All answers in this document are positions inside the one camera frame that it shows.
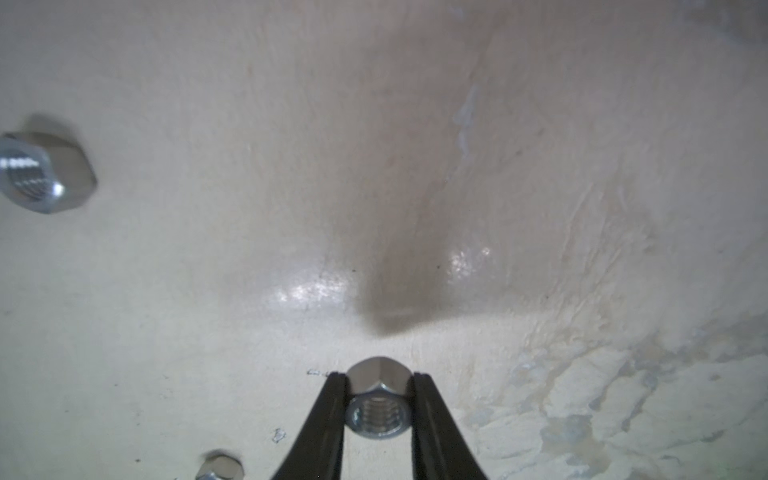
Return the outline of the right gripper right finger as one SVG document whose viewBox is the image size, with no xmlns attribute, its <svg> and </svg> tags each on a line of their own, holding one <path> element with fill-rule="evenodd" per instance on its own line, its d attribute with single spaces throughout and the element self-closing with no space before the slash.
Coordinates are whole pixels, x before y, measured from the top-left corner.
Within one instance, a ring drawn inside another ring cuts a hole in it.
<svg viewBox="0 0 768 480">
<path fill-rule="evenodd" d="M 486 480 L 434 380 L 415 373 L 412 467 L 416 480 Z"/>
</svg>

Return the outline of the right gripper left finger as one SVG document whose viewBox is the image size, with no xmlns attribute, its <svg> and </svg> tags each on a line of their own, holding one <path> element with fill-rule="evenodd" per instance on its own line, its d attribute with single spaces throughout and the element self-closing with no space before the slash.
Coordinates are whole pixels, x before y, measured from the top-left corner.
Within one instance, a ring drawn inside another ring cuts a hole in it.
<svg viewBox="0 0 768 480">
<path fill-rule="evenodd" d="M 342 471 L 347 377 L 332 372 L 274 480 L 339 480 Z"/>
</svg>

